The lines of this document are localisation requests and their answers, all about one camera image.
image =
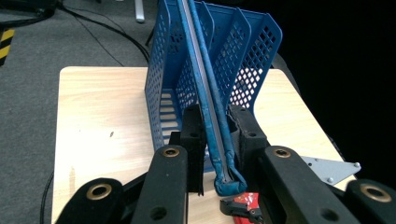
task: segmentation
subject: red packet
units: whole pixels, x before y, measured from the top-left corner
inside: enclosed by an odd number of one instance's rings
[[[259,207],[259,193],[245,192],[233,200],[236,203],[246,203],[247,210]],[[235,224],[250,224],[249,220],[245,217],[234,217],[233,221]]]

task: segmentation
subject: gray floor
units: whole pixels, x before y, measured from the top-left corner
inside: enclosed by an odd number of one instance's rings
[[[108,16],[144,44],[155,22],[157,0],[144,2],[146,22],[134,20],[134,1],[67,0],[64,5]],[[106,24],[107,18],[78,13]],[[0,8],[0,21],[31,14]],[[82,21],[124,66],[147,66],[128,40]],[[54,166],[59,72],[66,66],[121,66],[71,15],[56,10],[40,23],[16,28],[10,53],[0,67],[0,223],[38,223],[41,197]],[[289,72],[281,58],[274,67]],[[52,190],[45,223],[50,223]]]

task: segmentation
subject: blue plastic basket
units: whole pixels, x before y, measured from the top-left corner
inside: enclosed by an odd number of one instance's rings
[[[186,5],[191,8],[190,20],[195,24],[196,35],[187,31],[191,25],[183,8]],[[199,47],[191,43],[192,36],[197,36]],[[246,188],[239,184],[244,179],[233,166],[227,105],[242,105],[253,112],[281,37],[279,27],[268,14],[192,1],[160,1],[146,82],[154,148],[165,145],[170,133],[180,130],[186,107],[199,104],[220,195],[240,193]],[[220,153],[216,148],[219,141],[224,147]],[[225,161],[229,167],[221,166]],[[238,181],[224,187],[222,184],[230,178],[224,170],[230,169]]]

